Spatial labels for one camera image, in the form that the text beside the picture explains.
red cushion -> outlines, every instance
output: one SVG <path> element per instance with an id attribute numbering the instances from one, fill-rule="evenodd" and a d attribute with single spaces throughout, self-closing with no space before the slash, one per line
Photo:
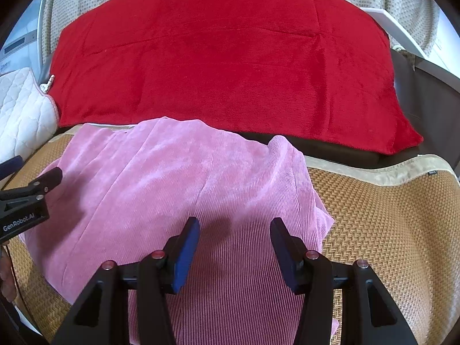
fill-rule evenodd
<path id="1" fill-rule="evenodd" d="M 422 138 L 385 32 L 345 0 L 110 0 L 67 26 L 61 126 L 168 116 L 394 154 Z"/>

corduroy texture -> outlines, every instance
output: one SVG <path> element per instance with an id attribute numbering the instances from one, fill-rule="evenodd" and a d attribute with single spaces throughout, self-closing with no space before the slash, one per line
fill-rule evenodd
<path id="1" fill-rule="evenodd" d="M 294 341 L 303 299 L 282 279 L 270 222 L 280 216 L 308 249 L 321 251 L 333 220 L 303 154 L 285 138 L 266 146 L 198 120 L 161 118 L 127 131 L 86 124 L 48 169 L 56 166 L 64 177 L 47 195 L 50 219 L 24 240 L 67 301 L 105 260 L 139 261 L 196 216 L 201 235 L 187 284 L 168 298 L 178 343 Z"/>
<path id="2" fill-rule="evenodd" d="M 36 177 L 60 156 L 57 144 L 67 144 L 69 140 L 65 136 L 43 146 L 9 187 L 27 184 Z M 36 160 L 38 155 L 46 161 Z M 335 218 L 323 243 L 323 253 L 338 262 L 368 258 L 408 320 L 419 345 L 438 345 L 459 316 L 456 256 L 460 244 L 460 193 L 455 178 L 439 172 L 402 185 L 381 187 L 323 170 L 309 172 Z M 53 333 L 69 305 L 43 279 L 29 280 L 36 267 L 32 267 L 29 254 L 20 246 L 19 241 L 12 242 L 11 252 L 25 300 L 41 329 Z M 417 260 L 426 264 L 414 265 Z M 341 321 L 339 296 L 335 295 L 334 317 Z M 57 304 L 42 304 L 48 300 Z M 53 328 L 48 323 L 50 317 L 57 318 Z M 339 343 L 340 329 L 332 344 Z"/>

